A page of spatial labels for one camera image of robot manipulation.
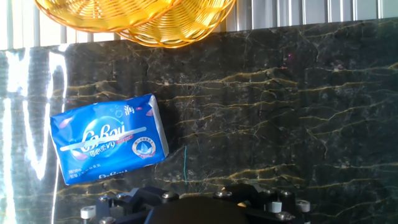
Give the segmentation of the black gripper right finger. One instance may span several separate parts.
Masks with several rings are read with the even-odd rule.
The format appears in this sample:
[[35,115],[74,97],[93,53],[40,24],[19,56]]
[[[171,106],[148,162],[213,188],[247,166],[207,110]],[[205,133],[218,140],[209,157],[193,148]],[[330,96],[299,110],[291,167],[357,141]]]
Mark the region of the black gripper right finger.
[[311,204],[288,190],[262,189],[234,184],[213,194],[214,199],[233,203],[249,223],[310,224]]

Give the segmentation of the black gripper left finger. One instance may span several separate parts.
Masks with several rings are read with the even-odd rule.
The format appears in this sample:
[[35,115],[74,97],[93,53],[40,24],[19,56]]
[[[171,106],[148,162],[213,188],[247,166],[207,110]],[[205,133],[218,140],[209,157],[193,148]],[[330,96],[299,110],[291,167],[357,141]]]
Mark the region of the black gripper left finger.
[[95,205],[80,209],[82,224],[145,223],[156,206],[178,200],[179,194],[156,187],[134,188],[115,196],[102,195]]

